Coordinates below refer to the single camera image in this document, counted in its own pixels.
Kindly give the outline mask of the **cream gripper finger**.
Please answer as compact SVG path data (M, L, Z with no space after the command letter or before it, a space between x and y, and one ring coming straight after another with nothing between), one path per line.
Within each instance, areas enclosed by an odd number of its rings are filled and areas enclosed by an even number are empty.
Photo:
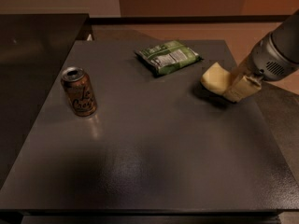
M233 103L238 103L262 88L262 82L255 76L238 76L232 85L224 92L223 97Z
M232 78L237 78L239 75L245 75L249 72L247 60L244 59L238 66L231 71Z

